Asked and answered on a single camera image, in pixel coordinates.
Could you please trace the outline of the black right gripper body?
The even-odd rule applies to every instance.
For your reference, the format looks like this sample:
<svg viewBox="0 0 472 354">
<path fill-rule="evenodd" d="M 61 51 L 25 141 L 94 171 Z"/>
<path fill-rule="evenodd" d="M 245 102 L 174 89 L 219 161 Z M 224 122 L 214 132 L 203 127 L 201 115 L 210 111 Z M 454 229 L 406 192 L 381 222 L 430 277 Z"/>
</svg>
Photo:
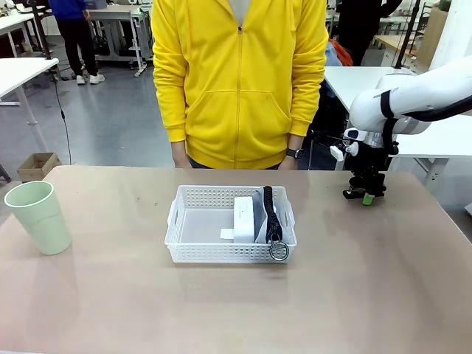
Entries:
<svg viewBox="0 0 472 354">
<path fill-rule="evenodd" d="M 362 173 L 368 170 L 387 171 L 391 161 L 392 157 L 385 149 L 358 142 L 358 152 L 355 156 L 347 156 L 345 169 L 353 173 Z"/>
</svg>

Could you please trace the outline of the person right hand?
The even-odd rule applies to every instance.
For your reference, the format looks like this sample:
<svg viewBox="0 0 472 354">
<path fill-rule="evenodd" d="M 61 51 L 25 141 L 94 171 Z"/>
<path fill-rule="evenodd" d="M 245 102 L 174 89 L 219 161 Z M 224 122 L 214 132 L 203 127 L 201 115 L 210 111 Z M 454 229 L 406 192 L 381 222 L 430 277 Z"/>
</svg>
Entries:
<svg viewBox="0 0 472 354">
<path fill-rule="evenodd" d="M 172 142 L 171 153 L 175 168 L 192 168 L 192 165 L 187 157 L 185 141 Z"/>
</svg>

